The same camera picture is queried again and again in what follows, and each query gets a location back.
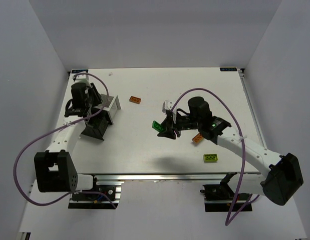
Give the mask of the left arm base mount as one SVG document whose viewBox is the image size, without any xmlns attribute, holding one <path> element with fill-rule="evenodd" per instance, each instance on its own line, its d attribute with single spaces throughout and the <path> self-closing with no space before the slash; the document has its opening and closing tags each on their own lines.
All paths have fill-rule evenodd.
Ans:
<svg viewBox="0 0 310 240">
<path fill-rule="evenodd" d="M 72 194 L 69 209 L 115 210 L 121 198 L 122 181 L 93 176 L 93 187 L 85 193 Z"/>
</svg>

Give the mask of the brown lego brick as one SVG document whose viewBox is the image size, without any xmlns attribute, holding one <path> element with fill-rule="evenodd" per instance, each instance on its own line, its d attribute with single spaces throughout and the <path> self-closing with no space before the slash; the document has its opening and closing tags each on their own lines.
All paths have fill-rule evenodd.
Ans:
<svg viewBox="0 0 310 240">
<path fill-rule="evenodd" d="M 131 97 L 129 98 L 129 102 L 132 102 L 132 103 L 135 103 L 135 104 L 140 104 L 141 99 L 138 98 L 138 97 L 135 97 L 135 96 L 131 96 Z"/>
</svg>

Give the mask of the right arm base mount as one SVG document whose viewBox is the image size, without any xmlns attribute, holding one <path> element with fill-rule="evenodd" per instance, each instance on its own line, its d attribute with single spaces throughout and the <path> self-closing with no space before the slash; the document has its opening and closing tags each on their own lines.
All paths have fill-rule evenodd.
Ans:
<svg viewBox="0 0 310 240">
<path fill-rule="evenodd" d="M 229 211 L 235 190 L 228 186 L 231 177 L 238 175 L 237 173 L 228 173 L 218 184 L 204 184 L 200 193 L 204 197 L 205 212 L 207 213 L 226 213 Z M 248 200 L 249 194 L 239 193 L 232 212 L 240 209 Z M 252 212 L 252 205 L 248 204 L 242 212 Z"/>
</svg>

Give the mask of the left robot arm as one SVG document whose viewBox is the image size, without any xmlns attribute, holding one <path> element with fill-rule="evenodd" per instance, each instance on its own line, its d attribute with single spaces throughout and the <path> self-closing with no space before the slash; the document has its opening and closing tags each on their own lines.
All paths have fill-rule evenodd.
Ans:
<svg viewBox="0 0 310 240">
<path fill-rule="evenodd" d="M 94 177 L 77 173 L 72 160 L 74 147 L 92 115 L 91 109 L 102 103 L 94 84 L 75 83 L 67 102 L 63 129 L 44 152 L 34 157 L 38 189 L 42 193 L 90 191 Z"/>
</svg>

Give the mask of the green lime long lego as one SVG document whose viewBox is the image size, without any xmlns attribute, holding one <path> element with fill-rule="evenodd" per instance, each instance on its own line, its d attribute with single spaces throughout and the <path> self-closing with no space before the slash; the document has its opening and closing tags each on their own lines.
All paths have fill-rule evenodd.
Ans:
<svg viewBox="0 0 310 240">
<path fill-rule="evenodd" d="M 160 123 L 158 123 L 157 121 L 155 121 L 155 120 L 152 122 L 152 128 L 154 130 L 156 130 L 157 132 L 159 132 L 159 133 L 162 133 L 162 132 L 165 131 L 163 126 Z"/>
</svg>

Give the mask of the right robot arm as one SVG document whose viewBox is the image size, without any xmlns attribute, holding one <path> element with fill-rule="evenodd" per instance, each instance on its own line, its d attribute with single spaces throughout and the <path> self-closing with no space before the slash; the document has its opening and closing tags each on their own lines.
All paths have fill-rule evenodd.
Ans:
<svg viewBox="0 0 310 240">
<path fill-rule="evenodd" d="M 254 141 L 240 136 L 239 131 L 226 120 L 214 116 L 208 102 L 200 96 L 188 101 L 189 113 L 181 115 L 173 109 L 174 102 L 166 100 L 162 111 L 166 114 L 161 123 L 163 131 L 158 137 L 176 139 L 181 131 L 198 130 L 204 139 L 223 147 L 259 171 L 259 175 L 243 175 L 240 191 L 267 197 L 283 206 L 303 185 L 298 158 L 287 153 L 281 155 L 264 148 Z"/>
</svg>

